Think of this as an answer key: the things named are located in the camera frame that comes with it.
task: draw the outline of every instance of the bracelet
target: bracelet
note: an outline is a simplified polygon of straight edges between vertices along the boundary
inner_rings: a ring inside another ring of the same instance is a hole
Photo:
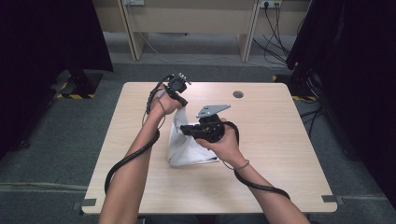
[[[237,169],[234,169],[233,167],[228,166],[227,163],[225,163],[225,161],[224,161],[223,163],[224,163],[224,165],[225,165],[228,169],[234,170],[234,171],[238,171],[238,170],[242,170],[242,169],[244,169],[245,167],[247,167],[247,166],[250,164],[250,161],[247,160],[247,164],[246,164],[246,165],[244,165],[244,166],[242,166],[242,167],[239,167],[239,168],[237,168]]]

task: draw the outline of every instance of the power socket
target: power socket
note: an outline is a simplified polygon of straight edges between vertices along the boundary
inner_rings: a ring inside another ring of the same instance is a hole
[[[262,0],[262,3],[260,4],[260,7],[264,7],[265,8],[265,3],[266,2],[268,3],[268,8],[280,7],[280,5],[282,4],[282,0],[272,0],[272,1]]]

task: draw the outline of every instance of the desk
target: desk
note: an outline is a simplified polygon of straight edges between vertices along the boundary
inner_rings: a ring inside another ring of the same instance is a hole
[[[118,1],[120,13],[134,60],[140,59],[144,38],[152,32],[236,34],[241,60],[246,61],[259,0],[145,0],[144,6],[136,7],[122,2]]]
[[[107,172],[125,155],[140,130],[149,92],[156,83],[126,83],[109,125],[94,169],[84,206],[87,214],[99,214],[105,199]],[[244,97],[233,97],[241,91]],[[219,113],[238,126],[240,149],[251,164],[274,186],[284,189],[305,213],[329,213],[336,203],[324,203],[332,195],[288,88],[275,83],[192,83],[183,97],[189,101],[189,121],[204,105],[229,104]],[[171,168],[166,161],[170,125],[167,116],[161,137],[152,149],[148,181],[140,205],[141,214],[260,213],[248,188],[222,162]]]

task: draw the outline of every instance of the person's right hand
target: person's right hand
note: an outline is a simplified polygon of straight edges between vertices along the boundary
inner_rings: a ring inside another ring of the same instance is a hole
[[[212,150],[222,161],[228,162],[234,169],[244,166],[247,162],[239,150],[236,141],[235,130],[224,125],[224,136],[216,143],[209,143],[205,139],[196,139],[196,142],[207,149]]]

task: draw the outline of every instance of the wooden desk panel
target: wooden desk panel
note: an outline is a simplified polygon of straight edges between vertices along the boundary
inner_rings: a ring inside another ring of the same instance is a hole
[[[146,101],[155,83],[126,83],[107,131],[83,206],[88,214],[101,211],[108,170],[125,155],[140,130]],[[245,94],[233,97],[234,91]],[[240,148],[251,164],[274,186],[284,189],[305,213],[333,212],[336,203],[318,158],[287,87],[275,83],[192,83],[182,94],[189,101],[189,121],[204,105],[229,104],[219,113],[240,132]],[[246,186],[222,162],[171,168],[166,161],[170,125],[166,117],[161,137],[154,145],[141,214],[260,213]]]

